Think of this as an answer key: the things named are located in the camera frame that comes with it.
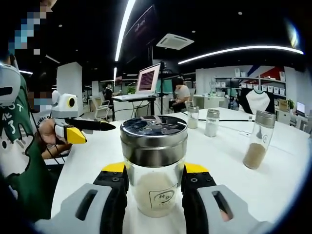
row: potted plant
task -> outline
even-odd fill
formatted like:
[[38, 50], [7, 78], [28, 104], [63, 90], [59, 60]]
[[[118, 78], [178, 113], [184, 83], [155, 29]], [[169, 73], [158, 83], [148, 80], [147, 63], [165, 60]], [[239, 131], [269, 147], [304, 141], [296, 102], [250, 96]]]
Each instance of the potted plant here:
[[294, 108], [294, 102], [293, 102], [293, 100], [288, 99], [288, 100], [287, 100], [287, 105], [288, 105], [288, 108], [289, 108], [290, 110], [292, 110], [292, 109]]
[[129, 86], [127, 93], [128, 94], [135, 94], [136, 93], [136, 88], [134, 86]]

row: ceiling air conditioner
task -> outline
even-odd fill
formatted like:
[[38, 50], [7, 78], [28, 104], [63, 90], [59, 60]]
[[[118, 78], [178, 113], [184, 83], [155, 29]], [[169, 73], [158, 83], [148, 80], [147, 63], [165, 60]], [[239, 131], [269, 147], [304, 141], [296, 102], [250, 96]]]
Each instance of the ceiling air conditioner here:
[[193, 40], [168, 33], [160, 40], [160, 42], [158, 42], [156, 46], [180, 50], [192, 43], [194, 43]]

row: laptop screen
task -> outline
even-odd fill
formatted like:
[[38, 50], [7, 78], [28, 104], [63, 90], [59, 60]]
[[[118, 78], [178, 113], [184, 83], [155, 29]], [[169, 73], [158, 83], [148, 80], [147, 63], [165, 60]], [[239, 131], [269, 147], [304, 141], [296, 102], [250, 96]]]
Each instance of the laptop screen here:
[[158, 80], [160, 63], [141, 70], [138, 75], [136, 93], [154, 93]]
[[301, 102], [297, 102], [297, 111], [301, 113], [305, 113], [305, 106]]

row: metal jar lid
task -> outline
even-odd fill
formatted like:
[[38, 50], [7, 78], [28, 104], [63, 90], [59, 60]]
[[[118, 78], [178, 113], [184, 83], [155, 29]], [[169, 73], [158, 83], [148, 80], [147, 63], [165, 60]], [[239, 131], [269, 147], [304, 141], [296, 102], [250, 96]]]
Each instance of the metal jar lid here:
[[209, 118], [219, 118], [220, 117], [220, 112], [218, 110], [215, 110], [215, 109], [208, 109], [207, 117], [209, 117]]
[[187, 108], [187, 111], [190, 113], [198, 113], [199, 112], [199, 107], [198, 106], [189, 106]]
[[120, 126], [120, 138], [123, 155], [131, 163], [164, 167], [184, 157], [187, 124], [170, 116], [133, 118]]
[[274, 128], [275, 115], [269, 112], [257, 111], [255, 115], [255, 122], [266, 128]]

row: white wall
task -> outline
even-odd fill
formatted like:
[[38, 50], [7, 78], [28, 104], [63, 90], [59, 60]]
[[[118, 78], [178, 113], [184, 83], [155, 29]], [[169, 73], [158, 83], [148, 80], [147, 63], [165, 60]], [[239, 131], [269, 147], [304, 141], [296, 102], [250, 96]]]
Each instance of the white wall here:
[[58, 67], [57, 91], [61, 94], [77, 96], [78, 115], [83, 114], [82, 107], [82, 67], [77, 62], [72, 62]]
[[[203, 94], [211, 91], [211, 83], [215, 82], [214, 77], [234, 77], [234, 68], [241, 72], [248, 72], [251, 65], [228, 66], [196, 70], [196, 93]], [[274, 68], [273, 66], [260, 66], [250, 77], [257, 77], [260, 74]], [[312, 110], [312, 80], [309, 72], [298, 72], [291, 67], [284, 67], [286, 78], [286, 98], [302, 102], [306, 106], [306, 114]], [[283, 84], [276, 83], [272, 86], [282, 87]]]
[[297, 99], [305, 104], [305, 112], [308, 115], [312, 110], [312, 76], [308, 70], [305, 72], [296, 71], [297, 77]]
[[92, 96], [99, 97], [98, 80], [92, 81]]

